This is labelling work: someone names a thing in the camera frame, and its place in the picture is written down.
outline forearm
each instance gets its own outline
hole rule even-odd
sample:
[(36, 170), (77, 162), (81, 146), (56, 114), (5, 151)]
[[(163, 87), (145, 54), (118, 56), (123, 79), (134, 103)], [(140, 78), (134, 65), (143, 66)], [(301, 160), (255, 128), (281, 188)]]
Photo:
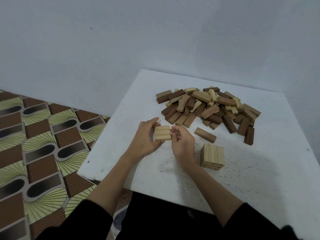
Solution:
[(190, 165), (185, 168), (185, 171), (195, 182), (211, 210), (224, 227), (243, 202), (214, 180), (199, 165)]
[(108, 175), (87, 197), (88, 200), (104, 208), (111, 216), (115, 212), (121, 190), (133, 167), (129, 157), (123, 154)]

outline black shirt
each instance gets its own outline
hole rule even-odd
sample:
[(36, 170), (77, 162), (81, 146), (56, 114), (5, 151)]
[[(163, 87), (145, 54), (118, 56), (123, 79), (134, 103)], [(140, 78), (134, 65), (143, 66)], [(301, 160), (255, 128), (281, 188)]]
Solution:
[[(102, 207), (83, 200), (59, 227), (45, 229), (41, 239), (105, 240), (113, 218)], [(133, 193), (118, 239), (297, 239), (292, 228), (280, 230), (247, 203), (222, 227), (214, 215)]]

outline white wall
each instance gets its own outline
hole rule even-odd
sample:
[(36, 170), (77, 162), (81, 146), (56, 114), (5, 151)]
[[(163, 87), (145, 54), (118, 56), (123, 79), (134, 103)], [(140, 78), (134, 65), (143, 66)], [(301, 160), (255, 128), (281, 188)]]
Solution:
[(320, 153), (299, 99), (319, 104), (318, 20), (319, 0), (2, 0), (0, 87), (106, 115), (142, 68), (285, 92)]

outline hand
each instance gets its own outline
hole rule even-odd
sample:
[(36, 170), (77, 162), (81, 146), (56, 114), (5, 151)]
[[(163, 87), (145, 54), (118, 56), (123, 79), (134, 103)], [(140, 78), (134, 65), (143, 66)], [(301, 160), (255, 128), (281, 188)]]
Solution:
[(195, 138), (182, 126), (171, 127), (171, 147), (179, 165), (186, 171), (188, 167), (194, 166), (195, 161)]
[(161, 125), (157, 122), (158, 119), (159, 117), (155, 117), (151, 120), (140, 122), (134, 138), (124, 153), (124, 155), (132, 158), (134, 164), (156, 151), (165, 142), (164, 140), (151, 141), (150, 139), (151, 128)]

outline right hand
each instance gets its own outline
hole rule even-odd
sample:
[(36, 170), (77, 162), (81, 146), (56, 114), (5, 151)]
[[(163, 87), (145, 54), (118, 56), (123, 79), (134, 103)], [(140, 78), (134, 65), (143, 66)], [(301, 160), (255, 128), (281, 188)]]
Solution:
[(188, 167), (194, 166), (195, 161), (195, 142), (191, 133), (182, 126), (174, 125), (171, 127), (171, 147), (179, 165), (186, 171)]

